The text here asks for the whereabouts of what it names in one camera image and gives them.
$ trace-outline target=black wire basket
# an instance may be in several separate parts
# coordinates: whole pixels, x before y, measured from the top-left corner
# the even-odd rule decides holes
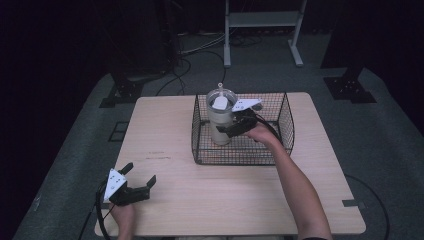
[[[286,93],[237,94],[238,99],[262,99],[262,109],[256,111],[280,135],[288,154],[294,145],[294,123]],[[275,165],[271,152],[246,136],[231,138],[227,145],[212,142],[207,114],[206,95],[196,95],[193,111],[191,147],[194,161],[201,165],[264,166]]]

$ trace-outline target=forearm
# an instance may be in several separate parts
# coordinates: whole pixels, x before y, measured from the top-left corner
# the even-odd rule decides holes
[[[284,195],[299,230],[299,239],[305,237],[331,239],[327,217],[309,179],[278,140],[274,138],[264,144],[274,156]]]

